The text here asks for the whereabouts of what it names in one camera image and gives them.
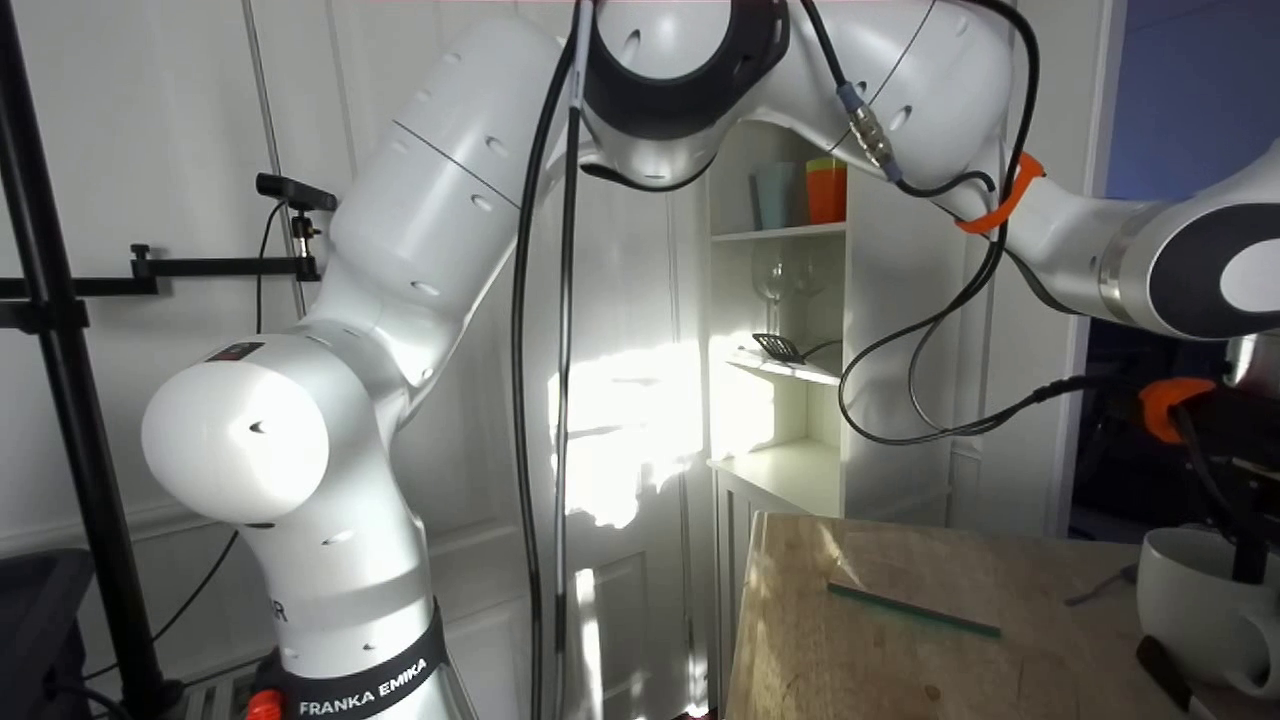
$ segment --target white shelf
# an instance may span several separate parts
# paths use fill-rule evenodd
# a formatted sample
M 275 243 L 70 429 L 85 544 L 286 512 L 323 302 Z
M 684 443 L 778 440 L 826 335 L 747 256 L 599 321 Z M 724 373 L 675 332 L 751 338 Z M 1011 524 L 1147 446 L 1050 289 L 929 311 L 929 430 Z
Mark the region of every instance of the white shelf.
M 831 443 L 773 443 L 743 456 L 724 456 L 710 466 L 764 486 L 812 517 L 844 517 L 841 450 Z
M 736 351 L 724 357 L 724 364 L 743 368 L 743 373 L 757 373 L 757 375 L 798 378 L 798 384 L 826 384 L 826 389 L 841 384 L 841 373 L 834 373 L 834 368 L 824 368 L 824 364 L 782 364 L 782 359 L 764 357 L 761 349 L 736 349 Z
M 764 229 L 764 230 L 721 230 L 710 236 L 715 243 L 761 243 L 761 239 L 824 239 L 824 236 L 841 236 L 844 239 L 844 222 L 795 222 L 795 229 Z

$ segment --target white robotic arm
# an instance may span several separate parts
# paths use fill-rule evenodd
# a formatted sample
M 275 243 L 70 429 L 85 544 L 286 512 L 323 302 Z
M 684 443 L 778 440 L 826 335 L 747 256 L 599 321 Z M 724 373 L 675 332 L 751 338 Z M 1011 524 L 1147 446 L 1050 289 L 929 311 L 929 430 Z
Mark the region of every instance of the white robotic arm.
M 582 74 L 582 164 L 635 186 L 679 186 L 710 164 L 732 123 L 767 121 L 873 170 L 893 148 L 893 170 L 912 185 L 995 170 L 1011 84 L 995 17 L 962 0 L 841 0 L 824 22 L 865 112 L 861 132 L 831 101 L 798 4 L 602 4 Z M 158 482 L 192 512 L 234 524 L 265 567 L 275 682 L 292 716 L 468 716 L 433 606 L 426 536 L 393 479 L 387 443 L 512 243 L 544 101 L 530 74 L 553 74 L 553 63 L 555 45 L 514 17 L 459 39 L 342 197 L 302 325 L 180 373 L 143 415 Z M 1262 198 L 1268 177 L 1261 169 L 1162 216 L 1035 185 L 1011 219 L 1011 252 L 1065 308 L 1177 335 L 1239 332 L 1168 321 L 1147 277 L 1162 283 L 1194 266 L 1162 266 L 1162 256 L 1199 256 L 1199 216 Z M 976 186 L 938 202 L 984 210 Z M 1262 239 L 1233 243 L 1216 289 L 1276 325 L 1276 283 L 1251 289 L 1251 260 L 1280 256 Z

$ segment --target table surface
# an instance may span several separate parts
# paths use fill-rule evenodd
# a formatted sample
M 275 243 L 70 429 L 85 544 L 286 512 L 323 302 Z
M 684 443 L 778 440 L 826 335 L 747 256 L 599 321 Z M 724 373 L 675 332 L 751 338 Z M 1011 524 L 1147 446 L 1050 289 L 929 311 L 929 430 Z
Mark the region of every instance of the table surface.
M 1179 716 L 1135 663 L 1130 544 L 757 517 L 732 720 Z M 1220 720 L 1280 716 L 1204 691 Z

